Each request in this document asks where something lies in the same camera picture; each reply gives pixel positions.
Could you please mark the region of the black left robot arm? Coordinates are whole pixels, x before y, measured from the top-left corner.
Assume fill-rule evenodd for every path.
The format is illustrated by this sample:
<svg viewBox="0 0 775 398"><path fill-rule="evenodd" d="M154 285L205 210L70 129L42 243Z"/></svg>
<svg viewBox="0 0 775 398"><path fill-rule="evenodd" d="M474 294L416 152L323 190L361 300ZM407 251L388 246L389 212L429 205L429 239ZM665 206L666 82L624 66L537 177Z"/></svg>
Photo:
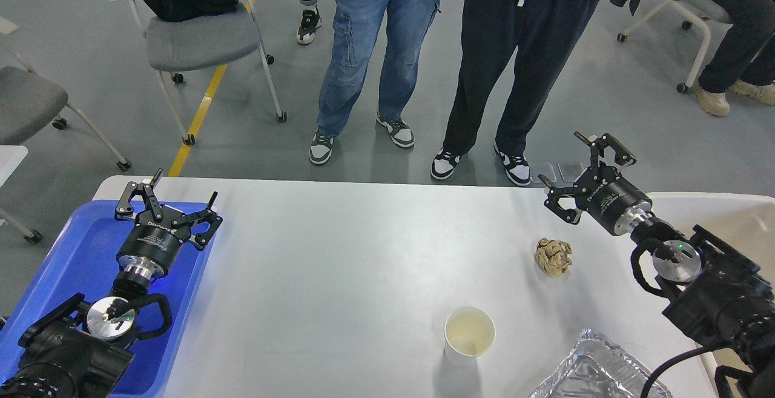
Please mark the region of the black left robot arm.
<svg viewBox="0 0 775 398"><path fill-rule="evenodd" d="M67 221L2 322L3 397L150 397L171 370L222 217L162 203L161 172Z"/></svg>

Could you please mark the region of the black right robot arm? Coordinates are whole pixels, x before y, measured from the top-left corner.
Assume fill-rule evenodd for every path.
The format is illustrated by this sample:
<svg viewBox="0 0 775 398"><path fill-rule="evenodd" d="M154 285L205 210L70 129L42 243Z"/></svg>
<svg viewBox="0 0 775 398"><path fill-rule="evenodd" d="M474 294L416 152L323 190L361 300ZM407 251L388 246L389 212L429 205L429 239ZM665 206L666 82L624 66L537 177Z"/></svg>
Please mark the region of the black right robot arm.
<svg viewBox="0 0 775 398"><path fill-rule="evenodd" d="M611 235L628 233L636 244L630 258L636 281L669 301L664 316L699 345L662 363L648 376L641 396L673 365L730 348L748 370L717 367L719 396L733 395L729 379L736 379L741 396L772 397L773 292L758 264L701 226L686 238L651 212L650 197L618 171L636 158L614 136L576 137L590 148L590 165L570 187L558 187L540 174L548 188L545 207L568 224L578 224L587 212Z"/></svg>

